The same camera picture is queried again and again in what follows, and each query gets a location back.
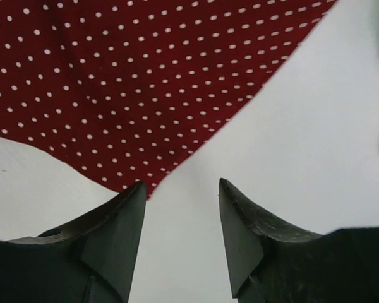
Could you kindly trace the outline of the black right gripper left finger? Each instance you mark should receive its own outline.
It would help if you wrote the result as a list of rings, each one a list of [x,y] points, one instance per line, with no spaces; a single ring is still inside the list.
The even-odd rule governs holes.
[[[0,302],[127,302],[146,199],[136,182],[37,237],[0,241]]]

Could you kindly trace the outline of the red polka dot skirt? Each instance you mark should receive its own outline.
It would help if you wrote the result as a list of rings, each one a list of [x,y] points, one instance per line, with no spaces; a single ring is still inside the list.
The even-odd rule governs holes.
[[[0,1],[0,137],[107,189],[159,182],[246,105],[332,1]]]

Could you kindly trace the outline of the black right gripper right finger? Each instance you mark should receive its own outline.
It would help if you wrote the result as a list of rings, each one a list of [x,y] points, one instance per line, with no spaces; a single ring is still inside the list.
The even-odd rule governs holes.
[[[219,181],[219,211],[238,302],[379,302],[379,227],[321,235]]]

